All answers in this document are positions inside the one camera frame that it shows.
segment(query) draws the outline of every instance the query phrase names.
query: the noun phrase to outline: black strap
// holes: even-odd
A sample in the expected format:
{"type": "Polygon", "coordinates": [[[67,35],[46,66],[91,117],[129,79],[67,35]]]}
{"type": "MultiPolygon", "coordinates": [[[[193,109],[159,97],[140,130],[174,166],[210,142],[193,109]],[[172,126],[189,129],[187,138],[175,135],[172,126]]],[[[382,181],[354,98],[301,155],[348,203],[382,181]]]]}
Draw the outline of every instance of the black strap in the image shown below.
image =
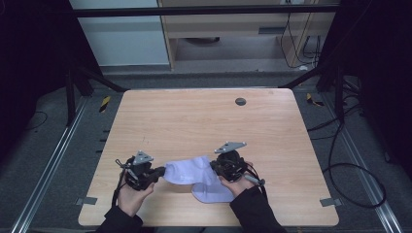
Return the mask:
{"type": "Polygon", "coordinates": [[[119,193],[120,193],[120,189],[123,187],[123,185],[121,185],[121,182],[123,181],[124,173],[125,173],[125,168],[123,168],[123,170],[121,172],[121,176],[120,176],[119,182],[118,182],[118,187],[116,187],[115,191],[113,192],[112,207],[116,206],[116,203],[117,203],[118,197],[119,197],[119,193]]]}
{"type": "Polygon", "coordinates": [[[246,171],[259,181],[259,183],[257,183],[257,186],[260,188],[261,194],[264,196],[264,198],[267,201],[267,193],[266,193],[266,188],[264,187],[264,183],[261,183],[262,180],[258,177],[258,173],[256,172],[255,168],[252,167],[252,169],[254,170],[254,172],[249,168],[246,168],[246,171]]]}

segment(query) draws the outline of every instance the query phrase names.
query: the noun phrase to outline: aluminum rail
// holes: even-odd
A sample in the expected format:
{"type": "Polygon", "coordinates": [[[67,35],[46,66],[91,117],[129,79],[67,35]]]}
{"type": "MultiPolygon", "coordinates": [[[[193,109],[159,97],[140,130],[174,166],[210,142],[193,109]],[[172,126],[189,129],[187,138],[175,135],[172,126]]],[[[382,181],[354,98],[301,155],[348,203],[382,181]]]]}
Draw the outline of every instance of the aluminum rail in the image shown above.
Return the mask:
{"type": "Polygon", "coordinates": [[[74,119],[73,123],[70,126],[67,126],[63,132],[63,135],[58,142],[51,159],[49,160],[48,165],[46,166],[45,171],[43,172],[42,177],[37,182],[36,187],[34,188],[29,200],[27,201],[24,209],[16,220],[15,224],[12,227],[12,233],[24,233],[27,232],[28,227],[35,216],[40,203],[43,200],[43,197],[46,194],[46,191],[49,188],[49,185],[52,181],[54,173],[56,172],[60,161],[66,152],[67,147],[79,125],[80,119],[83,116],[85,111],[87,99],[81,98],[78,107],[78,115],[74,119]]]}
{"type": "Polygon", "coordinates": [[[279,13],[334,13],[342,8],[339,4],[311,5],[247,5],[247,6],[201,6],[160,8],[80,9],[51,11],[48,15],[71,17],[150,17],[184,15],[232,15],[232,14],[279,14],[279,13]]]}
{"type": "MultiPolygon", "coordinates": [[[[329,109],[331,115],[333,117],[336,117],[336,113],[333,110],[334,105],[331,97],[325,93],[321,93],[321,96],[325,100],[325,104],[329,109]]],[[[351,134],[349,133],[346,127],[342,129],[341,134],[343,143],[346,146],[346,149],[348,150],[348,154],[352,162],[358,166],[367,169],[366,162],[362,159],[361,153],[359,152],[355,142],[352,139],[351,134]]],[[[368,194],[369,200],[372,203],[379,203],[379,201],[382,200],[382,191],[379,187],[379,184],[372,177],[368,176],[365,172],[359,171],[358,174],[360,177],[360,181],[362,182],[363,187],[366,193],[368,194]]],[[[386,201],[382,206],[375,208],[375,211],[379,219],[381,220],[382,225],[388,233],[403,232],[388,201],[386,201]]]]}

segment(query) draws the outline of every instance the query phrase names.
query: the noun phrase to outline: round hole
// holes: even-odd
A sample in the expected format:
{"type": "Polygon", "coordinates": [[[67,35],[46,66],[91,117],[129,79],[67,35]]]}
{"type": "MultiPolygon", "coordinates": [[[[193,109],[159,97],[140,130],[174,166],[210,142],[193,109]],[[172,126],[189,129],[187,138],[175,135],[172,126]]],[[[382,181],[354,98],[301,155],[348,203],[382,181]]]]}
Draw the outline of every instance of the round hole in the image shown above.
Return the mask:
{"type": "Polygon", "coordinates": [[[244,106],[246,104],[246,100],[244,98],[237,98],[234,102],[239,106],[244,106]]]}

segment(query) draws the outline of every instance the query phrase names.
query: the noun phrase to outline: hand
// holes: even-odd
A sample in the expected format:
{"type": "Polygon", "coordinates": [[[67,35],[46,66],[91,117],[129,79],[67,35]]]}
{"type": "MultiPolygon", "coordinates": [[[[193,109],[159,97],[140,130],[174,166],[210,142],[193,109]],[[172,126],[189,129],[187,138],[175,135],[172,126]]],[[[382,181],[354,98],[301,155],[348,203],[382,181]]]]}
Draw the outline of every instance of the hand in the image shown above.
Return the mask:
{"type": "Polygon", "coordinates": [[[240,193],[242,193],[245,189],[249,189],[253,186],[255,186],[254,183],[251,183],[248,181],[244,176],[242,176],[238,181],[236,182],[228,182],[224,177],[219,176],[219,180],[221,180],[221,183],[223,186],[226,186],[232,193],[233,196],[236,198],[240,193]]]}
{"type": "Polygon", "coordinates": [[[154,187],[155,183],[151,183],[146,190],[138,191],[127,184],[124,185],[120,189],[118,197],[119,208],[129,216],[135,216],[142,207],[145,198],[154,192],[154,187]]]}

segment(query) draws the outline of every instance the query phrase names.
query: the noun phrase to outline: black sleeve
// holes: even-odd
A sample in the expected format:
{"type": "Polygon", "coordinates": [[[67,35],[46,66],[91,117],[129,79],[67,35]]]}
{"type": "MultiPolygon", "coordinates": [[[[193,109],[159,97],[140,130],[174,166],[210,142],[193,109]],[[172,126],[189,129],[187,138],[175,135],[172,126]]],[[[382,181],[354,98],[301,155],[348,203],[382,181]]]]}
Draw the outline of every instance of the black sleeve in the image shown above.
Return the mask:
{"type": "Polygon", "coordinates": [[[131,217],[123,212],[118,206],[112,207],[110,211],[104,215],[106,220],[97,228],[97,233],[109,232],[139,232],[143,225],[143,221],[138,216],[131,217]]]}
{"type": "Polygon", "coordinates": [[[286,233],[276,220],[267,200],[257,186],[246,189],[231,203],[230,208],[236,214],[245,233],[286,233]]]}

